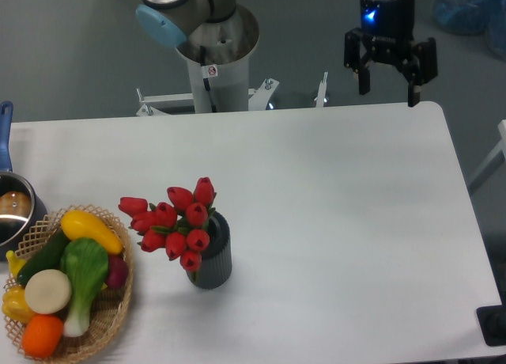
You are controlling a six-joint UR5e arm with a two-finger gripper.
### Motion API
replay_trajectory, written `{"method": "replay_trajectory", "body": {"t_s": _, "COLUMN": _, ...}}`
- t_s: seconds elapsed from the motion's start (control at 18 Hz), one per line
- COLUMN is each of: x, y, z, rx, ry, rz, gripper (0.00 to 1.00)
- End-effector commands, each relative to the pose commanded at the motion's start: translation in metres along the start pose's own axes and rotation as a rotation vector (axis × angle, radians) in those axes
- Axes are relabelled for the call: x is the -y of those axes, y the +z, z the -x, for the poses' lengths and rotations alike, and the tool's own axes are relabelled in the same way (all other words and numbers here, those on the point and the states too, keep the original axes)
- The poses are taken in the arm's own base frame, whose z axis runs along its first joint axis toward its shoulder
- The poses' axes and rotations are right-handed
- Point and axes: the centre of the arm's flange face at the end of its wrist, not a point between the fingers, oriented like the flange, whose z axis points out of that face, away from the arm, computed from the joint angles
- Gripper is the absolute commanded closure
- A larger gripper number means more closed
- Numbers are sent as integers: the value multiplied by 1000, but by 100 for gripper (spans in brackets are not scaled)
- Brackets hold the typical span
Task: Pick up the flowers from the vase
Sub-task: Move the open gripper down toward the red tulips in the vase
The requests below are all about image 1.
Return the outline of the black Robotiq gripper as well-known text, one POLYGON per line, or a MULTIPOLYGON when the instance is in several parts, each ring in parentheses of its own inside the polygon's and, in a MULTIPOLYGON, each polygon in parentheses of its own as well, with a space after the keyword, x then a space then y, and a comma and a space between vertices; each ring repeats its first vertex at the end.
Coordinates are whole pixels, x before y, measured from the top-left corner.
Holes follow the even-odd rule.
POLYGON ((371 89, 371 61, 402 65, 408 82, 407 104, 416 106, 421 87, 438 75, 438 64, 434 38, 412 45, 415 0, 360 0, 360 5, 361 28, 344 37, 344 66, 357 75, 359 94, 371 89))

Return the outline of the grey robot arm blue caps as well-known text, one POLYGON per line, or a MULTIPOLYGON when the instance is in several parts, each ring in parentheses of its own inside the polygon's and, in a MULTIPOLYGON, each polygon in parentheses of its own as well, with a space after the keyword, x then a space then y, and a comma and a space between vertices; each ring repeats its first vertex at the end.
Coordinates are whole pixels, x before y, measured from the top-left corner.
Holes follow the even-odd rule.
MULTIPOLYGON (((344 36, 344 67, 370 90, 372 63, 394 67, 408 83, 407 103, 438 75, 436 41, 413 38, 415 0, 360 0, 361 25, 344 36)), ((197 113, 266 110, 278 82, 249 89, 249 57, 259 41, 254 15, 236 0, 142 0, 135 11, 143 30, 187 62, 197 113)))

